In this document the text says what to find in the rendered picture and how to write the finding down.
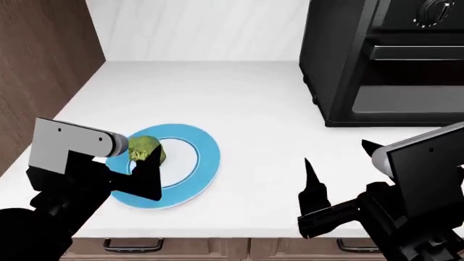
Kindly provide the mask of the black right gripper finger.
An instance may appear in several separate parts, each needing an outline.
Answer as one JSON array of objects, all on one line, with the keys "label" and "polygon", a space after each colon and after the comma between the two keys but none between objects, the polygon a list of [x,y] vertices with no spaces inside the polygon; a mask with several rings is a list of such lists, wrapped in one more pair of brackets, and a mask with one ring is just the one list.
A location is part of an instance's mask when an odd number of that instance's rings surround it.
[{"label": "black right gripper finger", "polygon": [[372,141],[367,141],[363,139],[361,141],[362,148],[365,150],[366,154],[368,154],[369,157],[373,156],[373,153],[380,148],[380,145],[377,143],[373,143]]},{"label": "black right gripper finger", "polygon": [[327,188],[321,183],[307,158],[304,159],[306,170],[306,185],[302,192],[298,194],[299,208],[301,216],[309,215],[325,208],[329,208],[331,203],[327,197]]}]

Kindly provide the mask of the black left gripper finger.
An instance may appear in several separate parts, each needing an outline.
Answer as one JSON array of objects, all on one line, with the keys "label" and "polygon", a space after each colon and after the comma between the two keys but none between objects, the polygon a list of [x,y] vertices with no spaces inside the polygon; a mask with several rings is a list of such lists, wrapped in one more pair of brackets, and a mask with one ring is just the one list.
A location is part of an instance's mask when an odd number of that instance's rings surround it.
[{"label": "black left gripper finger", "polygon": [[130,175],[110,171],[108,177],[111,180],[112,190],[159,201],[162,198],[161,151],[161,147],[158,146],[145,160],[137,161]]}]

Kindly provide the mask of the green broccoli floret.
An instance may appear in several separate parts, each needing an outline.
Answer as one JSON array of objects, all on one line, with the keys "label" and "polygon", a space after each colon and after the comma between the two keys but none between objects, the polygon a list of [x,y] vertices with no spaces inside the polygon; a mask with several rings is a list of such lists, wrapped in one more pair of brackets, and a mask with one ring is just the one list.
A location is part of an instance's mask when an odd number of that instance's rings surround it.
[{"label": "green broccoli floret", "polygon": [[128,158],[132,162],[145,160],[157,147],[161,148],[159,164],[166,159],[166,153],[160,141],[153,136],[131,136],[128,139]]}]

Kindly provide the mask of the black oven glass door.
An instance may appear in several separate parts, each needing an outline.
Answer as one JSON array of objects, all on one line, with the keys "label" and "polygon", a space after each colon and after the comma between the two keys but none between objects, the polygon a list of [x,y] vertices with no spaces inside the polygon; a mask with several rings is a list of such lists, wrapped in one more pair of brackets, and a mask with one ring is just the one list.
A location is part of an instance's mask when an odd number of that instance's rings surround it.
[{"label": "black oven glass door", "polygon": [[[367,45],[464,46],[464,36],[372,36]],[[464,60],[369,60],[353,110],[360,113],[464,112]]]}]

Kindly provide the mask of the black countertop oven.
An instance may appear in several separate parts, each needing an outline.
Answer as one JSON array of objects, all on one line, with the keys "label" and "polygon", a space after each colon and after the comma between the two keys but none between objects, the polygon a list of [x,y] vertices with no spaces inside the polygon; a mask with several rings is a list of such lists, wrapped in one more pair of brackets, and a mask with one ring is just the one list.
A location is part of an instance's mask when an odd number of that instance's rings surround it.
[{"label": "black countertop oven", "polygon": [[419,25],[425,0],[310,0],[299,68],[328,127],[436,127],[464,121],[464,112],[360,113],[362,49],[372,36],[464,36],[464,0],[432,26]]}]

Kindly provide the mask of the black oven control knob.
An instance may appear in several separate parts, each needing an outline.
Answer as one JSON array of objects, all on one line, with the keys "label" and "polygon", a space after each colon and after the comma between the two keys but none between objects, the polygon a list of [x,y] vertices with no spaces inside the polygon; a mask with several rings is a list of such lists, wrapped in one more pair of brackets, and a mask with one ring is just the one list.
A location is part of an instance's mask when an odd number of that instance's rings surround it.
[{"label": "black oven control knob", "polygon": [[435,25],[447,16],[454,5],[455,0],[425,0],[418,10],[416,21],[419,25]]}]

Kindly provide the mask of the blue rimmed white plate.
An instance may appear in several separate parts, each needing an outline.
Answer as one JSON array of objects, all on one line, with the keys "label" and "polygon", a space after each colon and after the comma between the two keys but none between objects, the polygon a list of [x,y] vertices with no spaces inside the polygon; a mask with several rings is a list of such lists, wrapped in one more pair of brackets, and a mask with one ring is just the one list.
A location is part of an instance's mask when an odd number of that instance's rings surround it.
[{"label": "blue rimmed white plate", "polygon": [[120,191],[112,192],[118,202],[140,209],[165,209],[183,204],[202,193],[215,179],[220,167],[220,149],[206,131],[192,125],[154,125],[131,135],[157,138],[166,153],[160,165],[162,198],[156,202]]}]

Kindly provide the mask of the brown wooden drawer front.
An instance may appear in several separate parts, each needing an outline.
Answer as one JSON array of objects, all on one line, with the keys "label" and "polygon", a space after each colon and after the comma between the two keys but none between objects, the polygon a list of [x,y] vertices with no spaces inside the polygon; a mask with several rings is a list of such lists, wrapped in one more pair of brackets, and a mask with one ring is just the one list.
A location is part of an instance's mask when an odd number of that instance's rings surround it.
[{"label": "brown wooden drawer front", "polygon": [[[350,247],[376,247],[370,239],[343,239]],[[335,238],[250,239],[249,259],[253,261],[386,261],[378,254],[342,252]]]}]

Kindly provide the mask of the brown wooden cabinet side panel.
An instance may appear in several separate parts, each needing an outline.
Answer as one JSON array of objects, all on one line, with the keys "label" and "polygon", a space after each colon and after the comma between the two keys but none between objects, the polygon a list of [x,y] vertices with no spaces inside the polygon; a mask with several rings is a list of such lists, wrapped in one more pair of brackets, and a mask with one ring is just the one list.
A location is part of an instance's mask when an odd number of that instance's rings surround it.
[{"label": "brown wooden cabinet side panel", "polygon": [[86,0],[0,0],[0,176],[104,62]]}]

